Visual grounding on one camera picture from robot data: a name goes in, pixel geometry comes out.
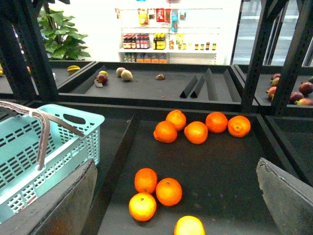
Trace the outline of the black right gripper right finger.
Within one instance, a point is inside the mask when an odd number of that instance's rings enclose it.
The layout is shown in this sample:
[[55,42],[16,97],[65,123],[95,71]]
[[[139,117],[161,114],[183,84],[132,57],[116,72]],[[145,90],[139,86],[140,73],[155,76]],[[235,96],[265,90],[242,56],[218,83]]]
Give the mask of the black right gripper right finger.
[[313,188],[260,158],[256,167],[263,200],[281,234],[313,233]]

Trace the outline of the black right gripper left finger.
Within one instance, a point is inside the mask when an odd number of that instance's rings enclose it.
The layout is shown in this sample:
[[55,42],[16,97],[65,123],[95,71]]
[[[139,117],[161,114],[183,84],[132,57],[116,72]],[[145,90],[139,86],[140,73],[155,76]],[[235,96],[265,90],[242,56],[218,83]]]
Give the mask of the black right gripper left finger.
[[2,235],[79,235],[97,179],[92,160],[0,226]]

